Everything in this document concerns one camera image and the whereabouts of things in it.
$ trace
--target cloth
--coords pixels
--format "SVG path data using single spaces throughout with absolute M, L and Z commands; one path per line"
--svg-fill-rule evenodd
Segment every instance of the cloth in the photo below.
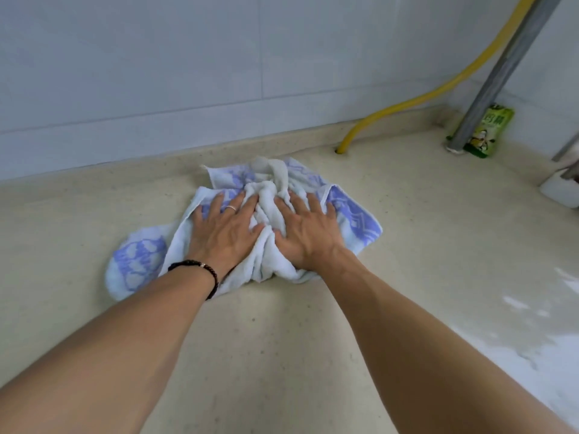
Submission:
M 250 280 L 262 282 L 274 274 L 294 283 L 304 283 L 316 277 L 311 271 L 294 268 L 275 243 L 273 228 L 286 235 L 286 225 L 273 198 L 279 196 L 293 210 L 288 189 L 293 190 L 307 206 L 306 193 L 315 193 L 324 213 L 326 201 L 334 204 L 344 243 L 355 254 L 382 233 L 378 221 L 338 185 L 326 182 L 294 159 L 282 161 L 260 157 L 249 164 L 207 168 L 207 171 L 213 189 L 199 187 L 180 221 L 131 233 L 113 253 L 105 282 L 114 299 L 128 297 L 151 280 L 165 274 L 171 263 L 184 260 L 193 228 L 189 219 L 192 211 L 200 204 L 205 218 L 211 201 L 220 192 L 225 193 L 222 210 L 243 189 L 246 192 L 244 204 L 258 193 L 259 203 L 251 218 L 250 228 L 260 222 L 266 226 L 250 255 L 222 281 L 214 297 L 237 289 Z

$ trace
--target person's right hand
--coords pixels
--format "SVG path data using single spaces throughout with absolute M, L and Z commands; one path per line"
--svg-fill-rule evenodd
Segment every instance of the person's right hand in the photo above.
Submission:
M 276 230 L 276 245 L 296 268 L 316 271 L 320 264 L 331 258 L 333 251 L 344 248 L 344 240 L 336 221 L 336 209 L 332 203 L 326 203 L 328 214 L 325 215 L 313 193 L 308 193 L 311 211 L 292 191 L 289 198 L 295 213 L 281 198 L 275 198 L 286 221 L 286 237 Z

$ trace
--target towel fold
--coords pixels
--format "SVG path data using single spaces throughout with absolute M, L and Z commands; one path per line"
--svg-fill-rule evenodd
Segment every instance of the towel fold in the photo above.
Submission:
M 286 224 L 273 198 L 279 196 L 293 210 L 289 189 L 303 199 L 307 206 L 306 194 L 315 193 L 324 212 L 326 201 L 334 204 L 344 243 L 355 254 L 382 233 L 378 221 L 338 185 L 326 182 L 294 159 L 282 161 L 260 157 L 249 164 L 207 168 L 207 171 L 213 189 L 199 187 L 179 222 L 142 228 L 131 233 L 120 248 L 113 252 L 105 282 L 114 299 L 128 297 L 151 280 L 165 274 L 171 263 L 184 260 L 193 228 L 189 219 L 192 211 L 201 205 L 203 216 L 206 217 L 211 201 L 221 192 L 225 194 L 222 210 L 242 190 L 246 192 L 244 204 L 258 193 L 259 202 L 251 218 L 250 228 L 260 222 L 266 226 L 250 255 L 223 280 L 214 297 L 237 289 L 250 280 L 262 282 L 274 274 L 294 283 L 303 283 L 316 277 L 314 272 L 294 268 L 275 243 L 273 229 L 277 228 L 285 235 Z

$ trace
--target black beaded bracelet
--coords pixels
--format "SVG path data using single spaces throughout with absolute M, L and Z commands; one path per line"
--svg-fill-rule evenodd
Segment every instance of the black beaded bracelet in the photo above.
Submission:
M 188 260 L 184 260 L 183 262 L 171 263 L 167 272 L 169 272 L 172 269 L 175 269 L 179 266 L 198 266 L 198 267 L 201 267 L 201 268 L 209 271 L 211 273 L 211 275 L 213 276 L 213 278 L 215 279 L 215 284 L 213 286 L 213 289 L 209 293 L 207 300 L 213 298 L 213 295 L 215 295 L 215 292 L 217 291 L 217 288 L 219 287 L 219 279 L 217 278 L 217 273 L 215 272 L 215 270 L 213 270 L 213 268 L 211 268 L 209 265 L 206 265 L 205 263 L 198 262 L 197 260 L 189 260 L 188 259 Z

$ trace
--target gray pipe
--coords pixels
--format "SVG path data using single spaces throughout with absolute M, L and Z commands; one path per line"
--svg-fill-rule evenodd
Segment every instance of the gray pipe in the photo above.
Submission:
M 535 0 L 454 133 L 448 144 L 449 150 L 462 151 L 470 141 L 486 110 L 495 101 L 560 1 Z

